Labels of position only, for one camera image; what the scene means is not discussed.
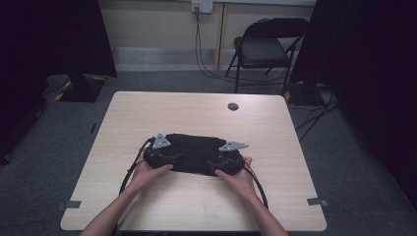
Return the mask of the black folding chair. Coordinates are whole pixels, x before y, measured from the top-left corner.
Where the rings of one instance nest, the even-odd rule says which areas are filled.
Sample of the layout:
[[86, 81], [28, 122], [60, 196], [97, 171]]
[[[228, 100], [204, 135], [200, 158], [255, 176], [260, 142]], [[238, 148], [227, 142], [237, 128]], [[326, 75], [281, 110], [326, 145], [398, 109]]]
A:
[[234, 39], [235, 53], [225, 73], [228, 76], [230, 69], [236, 68], [234, 91], [239, 88], [241, 68], [267, 69], [266, 74], [274, 68], [284, 68], [284, 92], [297, 43], [308, 25], [302, 18], [261, 19], [249, 25], [242, 36]]

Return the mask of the black pants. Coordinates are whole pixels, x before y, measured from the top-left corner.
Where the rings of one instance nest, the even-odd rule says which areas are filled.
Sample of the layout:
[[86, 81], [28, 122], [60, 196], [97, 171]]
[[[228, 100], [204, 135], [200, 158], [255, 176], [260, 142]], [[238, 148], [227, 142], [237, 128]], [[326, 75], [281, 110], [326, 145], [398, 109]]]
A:
[[183, 153], [177, 158], [179, 161], [172, 170], [176, 172], [203, 174], [214, 176], [209, 173], [206, 160], [214, 161], [219, 156], [218, 149], [226, 144], [226, 140], [213, 137], [198, 137], [184, 134], [170, 134], [166, 139], [171, 142], [171, 146], [165, 152]]

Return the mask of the black stand base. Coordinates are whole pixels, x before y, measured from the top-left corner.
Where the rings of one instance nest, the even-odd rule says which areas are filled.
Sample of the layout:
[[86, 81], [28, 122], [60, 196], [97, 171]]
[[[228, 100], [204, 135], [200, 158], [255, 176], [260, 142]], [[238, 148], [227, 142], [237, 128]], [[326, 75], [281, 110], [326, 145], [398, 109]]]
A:
[[103, 77], [82, 76], [70, 80], [55, 97], [57, 101], [94, 103], [106, 82]]
[[289, 105], [324, 106], [325, 102], [317, 87], [309, 87], [303, 83], [287, 84], [283, 94]]

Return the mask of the person's left hand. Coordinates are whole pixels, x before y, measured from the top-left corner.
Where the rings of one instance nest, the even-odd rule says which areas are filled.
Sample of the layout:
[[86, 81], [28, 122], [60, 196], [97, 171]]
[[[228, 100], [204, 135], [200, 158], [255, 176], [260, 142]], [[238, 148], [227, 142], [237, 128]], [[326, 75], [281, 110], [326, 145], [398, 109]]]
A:
[[144, 158], [140, 156], [134, 169], [133, 177], [127, 186], [127, 190], [137, 195], [140, 191], [150, 186], [154, 180], [172, 168], [172, 164], [166, 164], [159, 168], [151, 168], [144, 161]]

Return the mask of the person's right hand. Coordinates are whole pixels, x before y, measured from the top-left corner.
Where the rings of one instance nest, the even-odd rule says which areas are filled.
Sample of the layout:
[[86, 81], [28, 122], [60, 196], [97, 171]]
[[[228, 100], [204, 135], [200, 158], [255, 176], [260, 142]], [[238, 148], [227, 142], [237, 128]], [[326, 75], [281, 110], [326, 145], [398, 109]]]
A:
[[253, 178], [246, 170], [235, 175], [228, 175], [220, 169], [214, 171], [215, 175], [225, 181], [227, 185], [242, 199], [249, 199], [257, 195]]

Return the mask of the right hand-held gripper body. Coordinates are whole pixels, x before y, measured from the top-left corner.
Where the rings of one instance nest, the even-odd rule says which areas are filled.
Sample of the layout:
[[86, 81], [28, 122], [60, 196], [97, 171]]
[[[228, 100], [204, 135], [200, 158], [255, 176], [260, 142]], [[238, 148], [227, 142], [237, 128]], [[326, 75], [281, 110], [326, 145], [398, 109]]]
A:
[[240, 149], [247, 147], [246, 144], [227, 142], [218, 149], [219, 156], [212, 163], [212, 169], [219, 169], [228, 175], [237, 174], [245, 165]]

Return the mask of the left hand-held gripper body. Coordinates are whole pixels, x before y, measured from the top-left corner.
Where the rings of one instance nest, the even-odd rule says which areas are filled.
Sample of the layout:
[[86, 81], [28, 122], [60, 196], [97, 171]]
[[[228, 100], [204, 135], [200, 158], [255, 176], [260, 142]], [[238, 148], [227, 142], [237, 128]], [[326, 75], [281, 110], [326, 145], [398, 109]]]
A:
[[144, 161], [151, 167], [151, 168], [159, 168], [165, 164], [165, 159], [174, 159], [174, 158], [166, 158], [165, 152], [171, 146], [171, 142], [169, 142], [164, 135], [158, 133], [156, 137], [151, 141], [151, 144], [146, 149], [144, 154]]

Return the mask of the white wall outlet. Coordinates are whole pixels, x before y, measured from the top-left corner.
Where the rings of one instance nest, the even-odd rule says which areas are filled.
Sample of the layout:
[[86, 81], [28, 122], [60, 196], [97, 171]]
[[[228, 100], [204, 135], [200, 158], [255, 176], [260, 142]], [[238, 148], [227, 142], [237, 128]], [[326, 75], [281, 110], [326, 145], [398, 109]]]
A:
[[193, 13], [211, 14], [213, 11], [213, 2], [211, 0], [192, 0], [191, 11]]

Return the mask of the black curtain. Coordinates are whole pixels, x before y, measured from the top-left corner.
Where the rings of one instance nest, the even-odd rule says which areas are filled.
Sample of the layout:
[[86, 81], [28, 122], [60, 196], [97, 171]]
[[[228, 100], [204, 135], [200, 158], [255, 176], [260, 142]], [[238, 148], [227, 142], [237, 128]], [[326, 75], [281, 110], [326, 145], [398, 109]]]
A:
[[52, 75], [117, 76], [98, 0], [0, 0], [0, 165]]
[[335, 88], [417, 209], [417, 0], [316, 0], [290, 80]]

